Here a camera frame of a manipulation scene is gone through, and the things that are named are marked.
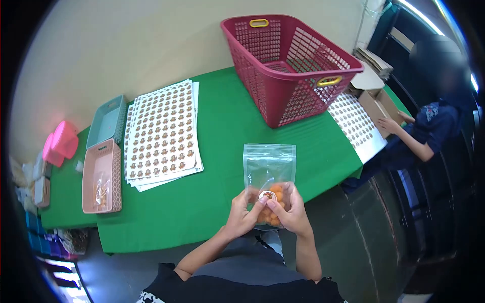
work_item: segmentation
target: sticker sheet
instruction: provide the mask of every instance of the sticker sheet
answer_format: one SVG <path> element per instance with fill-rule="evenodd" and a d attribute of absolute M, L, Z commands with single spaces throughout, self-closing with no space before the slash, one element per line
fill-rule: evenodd
<path fill-rule="evenodd" d="M 127 150 L 127 180 L 195 167 L 192 81 L 139 96 L 133 104 Z"/>
<path fill-rule="evenodd" d="M 192 88 L 193 88 L 194 106 L 195 106 L 195 120 L 194 120 L 195 134 L 194 134 L 194 136 L 197 137 L 197 112 L 198 112 L 197 109 L 198 109 L 199 82 L 193 82 Z M 167 174 L 167 175 L 162 175 L 160 177 L 152 178 L 151 180 L 153 180 L 154 183 L 147 184 L 145 182 L 143 185 L 136 186 L 136 188 L 138 189 L 138 191 L 146 191 L 146 190 L 149 190 L 149 189 L 154 188 L 156 186 L 175 181 L 175 180 L 180 179 L 180 178 L 182 178 L 186 175 L 195 174 L 195 173 L 201 172 L 203 170 L 204 170 L 204 165 L 202 164 L 200 152 L 199 152 L 199 149 L 197 148 L 196 153 L 195 153 L 195 167 L 194 168 L 187 169 L 187 170 L 179 172 L 179 173 Z M 131 182 L 131 185 L 135 186 L 135 184 L 138 184 L 139 182 L 140 181 L 138 181 L 138 180 L 134 180 L 134 181 Z"/>
<path fill-rule="evenodd" d="M 358 99 L 342 93 L 327 109 L 347 137 L 363 164 L 386 146 L 374 122 Z"/>

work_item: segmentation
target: gray floor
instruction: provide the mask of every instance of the gray floor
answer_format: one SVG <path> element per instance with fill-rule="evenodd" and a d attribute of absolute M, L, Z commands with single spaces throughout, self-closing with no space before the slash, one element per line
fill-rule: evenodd
<path fill-rule="evenodd" d="M 351 303 L 397 302 L 413 272 L 399 262 L 405 254 L 405 242 L 395 194 L 386 175 L 378 175 L 375 181 L 348 197 L 335 187 L 305 204 L 323 275 L 331 276 L 343 298 Z M 286 230 L 280 237 L 286 264 L 294 269 L 296 237 Z M 158 262 L 177 264 L 199 244 L 108 256 L 93 230 L 87 254 L 78 267 L 94 303 L 135 302 L 155 278 Z"/>

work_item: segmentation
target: yellow basket handle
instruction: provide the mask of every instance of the yellow basket handle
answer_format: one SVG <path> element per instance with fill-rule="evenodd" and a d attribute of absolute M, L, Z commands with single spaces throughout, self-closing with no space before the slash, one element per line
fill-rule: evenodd
<path fill-rule="evenodd" d="M 342 80 L 342 76 L 337 76 L 334 80 L 332 81 L 326 81 L 327 79 L 332 79 L 332 78 L 335 78 L 335 76 L 330 76 L 330 77 L 325 77 L 325 78 L 321 78 L 320 80 L 318 80 L 317 82 L 317 86 L 318 87 L 324 87 L 324 86 L 328 86 L 328 85 L 334 85 L 334 84 L 337 84 L 340 82 L 340 80 Z"/>
<path fill-rule="evenodd" d="M 264 22 L 264 24 L 253 25 L 254 22 Z M 253 20 L 249 21 L 250 27 L 267 27 L 269 24 L 270 24 L 270 22 L 266 19 L 253 19 Z"/>

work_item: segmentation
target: pink lid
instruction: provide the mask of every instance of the pink lid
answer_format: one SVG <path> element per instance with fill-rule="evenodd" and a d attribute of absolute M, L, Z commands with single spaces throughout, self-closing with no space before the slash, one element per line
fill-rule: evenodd
<path fill-rule="evenodd" d="M 64 128 L 65 128 L 65 121 L 62 121 L 61 123 L 59 123 L 56 130 L 54 131 L 54 138 L 52 140 L 52 146 L 56 146 L 57 143 L 59 143 L 59 140 L 62 138 L 61 135 L 64 131 Z"/>
<path fill-rule="evenodd" d="M 42 159 L 46 160 L 47 153 L 50 150 L 50 144 L 52 143 L 52 137 L 54 136 L 53 133 L 50 133 L 47 137 L 46 143 L 44 144 L 44 149 L 42 150 Z"/>

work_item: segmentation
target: teal plastic basket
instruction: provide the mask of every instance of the teal plastic basket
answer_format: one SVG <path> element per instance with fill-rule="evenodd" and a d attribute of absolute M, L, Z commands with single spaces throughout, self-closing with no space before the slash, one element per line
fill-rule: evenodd
<path fill-rule="evenodd" d="M 96 110 L 89 129 L 86 149 L 111 138 L 116 144 L 122 142 L 126 119 L 126 101 L 124 95 L 119 95 Z"/>

